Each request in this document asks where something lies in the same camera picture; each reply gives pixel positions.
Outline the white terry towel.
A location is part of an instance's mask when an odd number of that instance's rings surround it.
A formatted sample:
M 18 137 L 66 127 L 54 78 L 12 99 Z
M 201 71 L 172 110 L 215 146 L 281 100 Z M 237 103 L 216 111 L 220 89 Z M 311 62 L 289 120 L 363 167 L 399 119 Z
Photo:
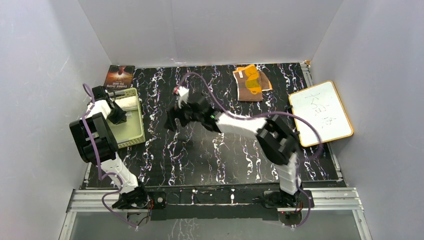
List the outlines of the white terry towel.
M 135 111 L 139 107 L 139 99 L 136 96 L 128 96 L 114 101 L 123 111 Z

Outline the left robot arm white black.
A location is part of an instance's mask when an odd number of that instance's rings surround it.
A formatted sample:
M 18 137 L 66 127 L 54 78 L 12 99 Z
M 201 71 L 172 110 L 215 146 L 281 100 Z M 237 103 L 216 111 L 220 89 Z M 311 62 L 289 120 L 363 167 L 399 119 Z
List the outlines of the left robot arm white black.
M 142 209 L 149 201 L 149 194 L 138 178 L 131 173 L 118 155 L 119 144 L 108 123 L 120 125 L 127 121 L 128 107 L 112 99 L 107 88 L 89 88 L 83 84 L 90 97 L 87 109 L 69 129 L 81 159 L 98 168 L 100 179 L 108 176 L 119 190 L 114 209 Z

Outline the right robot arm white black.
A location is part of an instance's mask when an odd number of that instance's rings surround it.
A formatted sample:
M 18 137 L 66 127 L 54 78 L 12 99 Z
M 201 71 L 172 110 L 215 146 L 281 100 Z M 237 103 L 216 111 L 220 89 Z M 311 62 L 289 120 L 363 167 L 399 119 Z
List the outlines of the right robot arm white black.
M 253 118 L 226 113 L 212 107 L 202 93 L 190 93 L 185 87 L 176 87 L 173 94 L 176 104 L 167 111 L 166 129 L 175 132 L 177 121 L 183 127 L 198 122 L 210 132 L 237 134 L 257 140 L 264 156 L 275 165 L 279 179 L 279 191 L 264 194 L 265 204 L 269 207 L 295 208 L 300 203 L 302 181 L 297 168 L 299 140 L 282 117 Z

